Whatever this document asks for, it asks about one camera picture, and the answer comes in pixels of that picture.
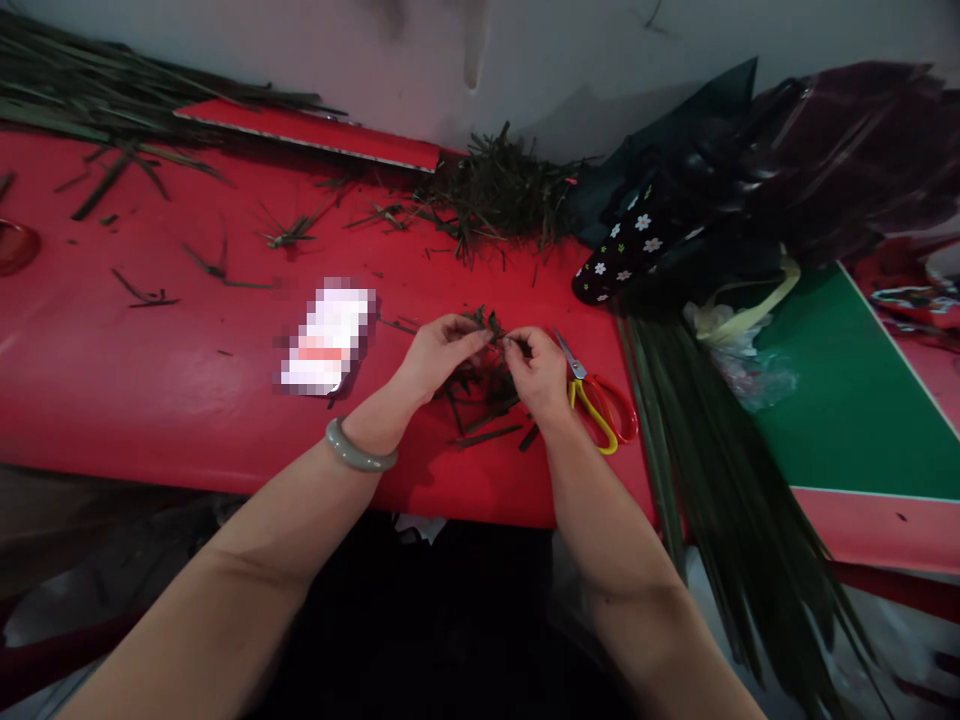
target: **dark red fabric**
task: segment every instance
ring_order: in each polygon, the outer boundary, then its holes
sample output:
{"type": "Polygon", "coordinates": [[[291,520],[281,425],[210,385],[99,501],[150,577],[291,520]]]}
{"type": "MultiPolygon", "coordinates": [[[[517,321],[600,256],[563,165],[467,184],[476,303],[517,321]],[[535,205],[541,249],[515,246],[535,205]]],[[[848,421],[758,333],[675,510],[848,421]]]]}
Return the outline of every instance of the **dark red fabric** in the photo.
{"type": "Polygon", "coordinates": [[[748,202],[759,227],[805,265],[957,212],[960,102],[928,64],[863,62],[810,88],[772,138],[779,174],[748,202]]]}

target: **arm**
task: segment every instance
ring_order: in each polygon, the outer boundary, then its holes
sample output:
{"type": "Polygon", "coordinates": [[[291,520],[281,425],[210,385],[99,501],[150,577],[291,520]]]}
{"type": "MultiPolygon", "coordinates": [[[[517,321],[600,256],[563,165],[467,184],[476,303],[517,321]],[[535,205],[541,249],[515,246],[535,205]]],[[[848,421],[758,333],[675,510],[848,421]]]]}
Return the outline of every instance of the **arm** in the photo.
{"type": "Polygon", "coordinates": [[[570,408],[567,363],[537,328],[506,359],[547,444],[560,533],[583,574],[597,635],[644,717],[762,718],[640,507],[570,408]]]}
{"type": "MultiPolygon", "coordinates": [[[[367,452],[391,452],[414,411],[487,342],[490,333],[475,330],[457,315],[423,326],[344,434],[367,452]]],[[[307,450],[190,561],[61,720],[237,717],[379,479],[344,465],[325,440],[307,450]]]]}

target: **yellow scissors handle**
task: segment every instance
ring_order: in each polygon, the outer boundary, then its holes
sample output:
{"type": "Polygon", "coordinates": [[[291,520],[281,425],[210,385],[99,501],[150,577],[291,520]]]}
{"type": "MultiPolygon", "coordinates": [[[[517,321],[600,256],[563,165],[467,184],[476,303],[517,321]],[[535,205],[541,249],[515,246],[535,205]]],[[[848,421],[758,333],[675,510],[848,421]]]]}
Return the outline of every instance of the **yellow scissors handle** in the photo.
{"type": "Polygon", "coordinates": [[[590,417],[593,418],[593,421],[603,431],[603,434],[607,436],[607,442],[609,445],[607,445],[605,448],[597,445],[597,450],[599,450],[603,455],[613,455],[619,446],[617,443],[617,436],[613,434],[613,430],[611,430],[610,426],[607,425],[607,421],[603,419],[603,416],[597,412],[597,409],[593,406],[590,400],[587,399],[587,394],[583,391],[583,380],[573,380],[570,382],[569,397],[570,407],[576,405],[577,398],[580,398],[581,402],[586,405],[587,412],[590,413],[590,417]]]}

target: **red scissors handle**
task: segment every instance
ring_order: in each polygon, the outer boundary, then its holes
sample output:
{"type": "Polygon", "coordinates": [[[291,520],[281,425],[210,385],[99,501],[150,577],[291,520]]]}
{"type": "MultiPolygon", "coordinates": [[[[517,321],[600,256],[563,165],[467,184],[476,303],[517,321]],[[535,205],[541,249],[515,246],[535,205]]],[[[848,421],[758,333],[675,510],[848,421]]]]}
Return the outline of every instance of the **red scissors handle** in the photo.
{"type": "Polygon", "coordinates": [[[589,373],[583,379],[583,384],[593,391],[591,402],[596,406],[603,419],[607,421],[607,425],[613,430],[613,434],[617,436],[617,440],[622,443],[631,443],[636,440],[640,429],[639,422],[637,421],[637,411],[633,409],[633,404],[624,394],[604,378],[594,373],[589,373]],[[612,397],[620,405],[620,417],[622,417],[624,421],[622,433],[614,422],[615,415],[608,397],[612,397]]]}

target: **hand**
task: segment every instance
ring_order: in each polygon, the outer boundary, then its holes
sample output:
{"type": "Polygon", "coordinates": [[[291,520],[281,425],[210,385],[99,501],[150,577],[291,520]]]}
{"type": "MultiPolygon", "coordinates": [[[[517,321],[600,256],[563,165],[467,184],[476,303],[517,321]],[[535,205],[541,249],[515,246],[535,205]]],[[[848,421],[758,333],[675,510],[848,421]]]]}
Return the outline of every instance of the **hand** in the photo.
{"type": "Polygon", "coordinates": [[[463,315],[444,315],[417,331],[393,379],[412,393],[417,407],[425,405],[450,373],[477,355],[492,338],[492,331],[481,330],[463,315]]]}
{"type": "Polygon", "coordinates": [[[569,412],[567,358],[553,339],[540,328],[524,327],[509,333],[503,345],[517,394],[537,422],[569,412]],[[520,343],[530,348],[530,357],[520,343]]]}

